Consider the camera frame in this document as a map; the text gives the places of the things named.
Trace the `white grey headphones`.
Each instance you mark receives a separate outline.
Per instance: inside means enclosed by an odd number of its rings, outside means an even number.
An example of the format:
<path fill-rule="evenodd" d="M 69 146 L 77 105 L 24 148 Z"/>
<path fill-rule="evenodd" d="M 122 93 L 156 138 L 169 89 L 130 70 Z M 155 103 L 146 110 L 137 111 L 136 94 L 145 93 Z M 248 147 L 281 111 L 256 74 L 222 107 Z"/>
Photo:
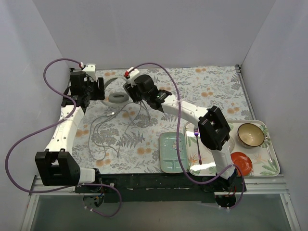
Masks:
<path fill-rule="evenodd" d="M 117 76 L 109 76 L 104 77 L 104 91 L 106 91 L 106 88 L 115 80 L 121 79 L 125 81 L 126 79 L 124 77 L 117 77 Z M 125 105 L 129 102 L 129 96 L 126 92 L 113 92 L 110 93 L 107 97 L 105 96 L 104 100 L 101 100 L 101 103 L 107 107 L 117 107 L 121 105 Z"/>

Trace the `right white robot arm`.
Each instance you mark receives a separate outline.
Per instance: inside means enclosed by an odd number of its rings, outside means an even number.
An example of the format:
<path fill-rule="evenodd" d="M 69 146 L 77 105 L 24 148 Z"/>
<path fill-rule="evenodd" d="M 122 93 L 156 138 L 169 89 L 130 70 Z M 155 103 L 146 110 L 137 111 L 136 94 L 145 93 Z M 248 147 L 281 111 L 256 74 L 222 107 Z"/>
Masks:
<path fill-rule="evenodd" d="M 214 158 L 218 187 L 231 190 L 237 171 L 229 151 L 231 128 L 222 111 L 216 106 L 204 108 L 180 101 L 171 92 L 159 90 L 149 75 L 125 73 L 124 77 L 124 89 L 135 103 L 144 100 L 152 109 L 176 115 L 198 127 L 201 143 Z"/>

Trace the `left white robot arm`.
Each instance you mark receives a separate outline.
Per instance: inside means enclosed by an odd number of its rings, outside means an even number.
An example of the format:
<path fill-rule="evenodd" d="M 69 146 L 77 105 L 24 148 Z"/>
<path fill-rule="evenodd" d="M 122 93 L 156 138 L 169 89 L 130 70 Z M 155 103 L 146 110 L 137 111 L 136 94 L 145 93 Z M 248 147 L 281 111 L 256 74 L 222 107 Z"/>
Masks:
<path fill-rule="evenodd" d="M 104 81 L 96 77 L 95 67 L 86 66 L 71 72 L 70 86 L 64 91 L 60 124 L 56 126 L 45 151 L 37 152 L 35 162 L 45 186 L 74 186 L 86 184 L 93 193 L 102 188 L 102 180 L 94 168 L 82 168 L 72 157 L 72 148 L 78 126 L 90 101 L 103 100 Z"/>

